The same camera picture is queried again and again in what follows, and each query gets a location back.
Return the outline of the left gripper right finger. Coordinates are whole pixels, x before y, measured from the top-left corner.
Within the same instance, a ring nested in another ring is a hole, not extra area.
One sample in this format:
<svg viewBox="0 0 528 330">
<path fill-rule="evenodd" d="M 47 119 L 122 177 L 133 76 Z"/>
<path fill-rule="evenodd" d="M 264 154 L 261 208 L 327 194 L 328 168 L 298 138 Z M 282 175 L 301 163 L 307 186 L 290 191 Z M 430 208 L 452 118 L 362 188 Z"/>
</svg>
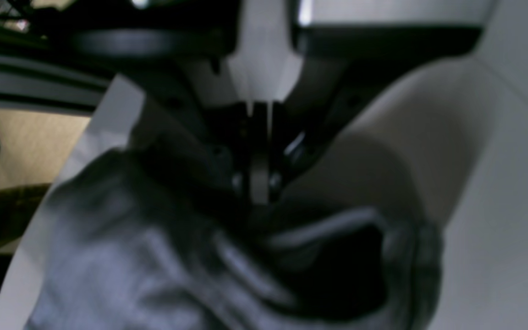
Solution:
<svg viewBox="0 0 528 330">
<path fill-rule="evenodd" d="M 304 64 L 271 107 L 269 198 L 308 171 L 354 117 L 388 86 L 438 59 L 471 52 L 480 24 L 362 24 L 291 28 Z"/>
</svg>

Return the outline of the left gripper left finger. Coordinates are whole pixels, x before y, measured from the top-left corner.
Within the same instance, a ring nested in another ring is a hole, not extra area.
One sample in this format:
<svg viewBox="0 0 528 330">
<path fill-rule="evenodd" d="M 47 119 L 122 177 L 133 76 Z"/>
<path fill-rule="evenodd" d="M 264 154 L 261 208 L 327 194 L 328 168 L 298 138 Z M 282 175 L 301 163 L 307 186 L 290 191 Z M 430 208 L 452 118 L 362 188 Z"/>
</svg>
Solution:
<svg viewBox="0 0 528 330">
<path fill-rule="evenodd" d="M 247 103 L 223 65 L 241 0 L 73 0 L 69 54 L 113 73 L 76 151 L 138 156 L 192 202 L 249 202 Z"/>
</svg>

